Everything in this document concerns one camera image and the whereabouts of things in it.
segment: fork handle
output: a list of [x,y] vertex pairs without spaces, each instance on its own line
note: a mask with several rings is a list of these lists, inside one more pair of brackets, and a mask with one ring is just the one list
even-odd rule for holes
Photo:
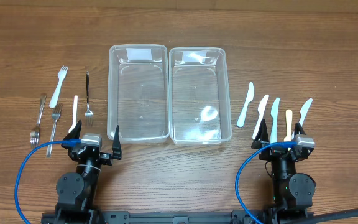
[[[53,139],[55,137],[56,124],[57,124],[57,121],[55,121],[53,124],[52,134],[50,135],[50,140],[49,140],[50,142],[53,141]],[[52,155],[52,145],[49,145],[48,149],[47,149],[47,158],[50,158],[51,155]]]
[[57,83],[56,90],[53,93],[52,98],[50,99],[49,107],[55,108],[57,105],[57,100],[59,99],[60,89],[62,88],[63,79],[59,79],[59,82]]
[[40,98],[40,112],[38,114],[38,120],[37,120],[38,125],[40,125],[41,123],[41,116],[42,116],[42,111],[44,110],[45,100],[47,100],[47,95],[45,93],[42,93]]
[[90,73],[86,71],[86,106],[90,108]]

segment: blue tube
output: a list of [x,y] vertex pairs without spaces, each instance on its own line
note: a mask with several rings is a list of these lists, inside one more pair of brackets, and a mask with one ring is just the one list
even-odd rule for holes
[[20,182],[20,177],[22,176],[23,173],[23,169],[25,166],[25,163],[30,159],[30,156],[32,154],[34,154],[35,152],[37,152],[38,149],[45,147],[45,146],[49,146],[50,144],[67,144],[70,146],[74,146],[75,144],[80,143],[81,140],[79,139],[72,139],[72,140],[67,140],[67,141],[52,141],[52,142],[46,142],[43,143],[42,145],[39,145],[38,147],[36,147],[35,149],[33,149],[24,159],[22,165],[20,166],[19,172],[17,173],[17,178],[16,178],[16,184],[15,184],[15,204],[16,204],[16,210],[19,213],[20,217],[23,219],[24,223],[26,224],[30,224],[30,221],[28,221],[28,219],[26,219],[26,217],[24,216],[22,210],[20,209],[20,205],[19,205],[19,199],[17,198],[17,189],[19,188],[19,182]]
[[292,148],[293,146],[296,145],[296,142],[276,142],[276,143],[272,143],[269,144],[265,147],[260,148],[258,151],[256,151],[255,153],[253,153],[253,155],[251,155],[246,161],[244,161],[244,163],[240,166],[240,169],[237,173],[236,176],[236,183],[234,185],[234,189],[236,190],[236,195],[237,195],[237,199],[239,200],[242,208],[246,211],[246,213],[248,213],[248,215],[255,220],[255,222],[257,222],[258,224],[264,224],[263,222],[261,222],[257,217],[255,217],[255,215],[251,214],[251,212],[248,210],[248,208],[246,207],[246,205],[244,205],[244,203],[242,202],[242,199],[240,197],[240,193],[239,193],[239,179],[240,179],[240,175],[242,170],[244,169],[244,167],[248,164],[249,161],[251,161],[251,159],[253,159],[255,156],[257,156],[259,153],[261,153],[263,150],[271,148],[271,147],[275,147],[275,146],[281,146],[283,148]]

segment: fork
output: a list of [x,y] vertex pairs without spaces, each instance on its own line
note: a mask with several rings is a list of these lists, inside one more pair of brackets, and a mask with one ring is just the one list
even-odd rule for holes
[[41,116],[42,116],[42,111],[44,110],[44,104],[46,99],[47,99],[47,95],[45,93],[42,93],[40,97],[40,111],[38,114],[37,125],[30,132],[30,145],[32,149],[38,146],[38,141],[40,139]]
[[86,71],[86,112],[85,112],[85,125],[92,127],[93,112],[90,110],[90,73]]
[[[50,135],[49,141],[53,141],[53,138],[55,137],[56,124],[60,118],[60,113],[62,112],[62,107],[63,107],[63,105],[61,103],[59,103],[53,110],[52,119],[54,122],[53,122],[52,134]],[[51,155],[52,155],[52,145],[49,145],[48,149],[47,149],[47,158],[50,158]]]
[[57,74],[57,77],[59,78],[59,82],[57,83],[56,90],[53,93],[52,98],[50,99],[49,107],[55,108],[57,101],[59,99],[60,89],[62,88],[63,80],[66,78],[66,74],[68,71],[68,66],[63,66],[59,73]]

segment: sticker on container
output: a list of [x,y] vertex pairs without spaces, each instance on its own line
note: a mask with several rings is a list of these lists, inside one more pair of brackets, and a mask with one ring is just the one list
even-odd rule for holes
[[152,49],[127,49],[128,60],[151,60]]
[[184,62],[204,63],[204,61],[206,59],[206,50],[184,51],[181,59]]

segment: black mount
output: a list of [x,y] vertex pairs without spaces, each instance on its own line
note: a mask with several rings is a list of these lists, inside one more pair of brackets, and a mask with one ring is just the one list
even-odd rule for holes
[[[314,141],[307,136],[300,123],[295,124],[298,144],[293,149],[271,147],[259,154],[259,159],[272,165],[274,204],[264,207],[264,223],[286,223],[307,218],[307,208],[312,206],[316,182],[307,174],[296,173],[295,163],[304,159],[314,150]],[[258,134],[251,145],[260,149],[270,144],[266,122],[263,119]]]
[[[81,132],[79,121],[64,140],[79,139]],[[56,185],[59,196],[54,215],[42,215],[41,223],[89,223],[105,224],[102,211],[93,205],[99,174],[102,165],[111,166],[113,159],[121,160],[122,151],[119,142],[119,128],[116,128],[112,153],[101,152],[101,136],[86,133],[81,143],[75,146],[62,144],[68,150],[68,156],[78,163],[75,172],[60,177]]]

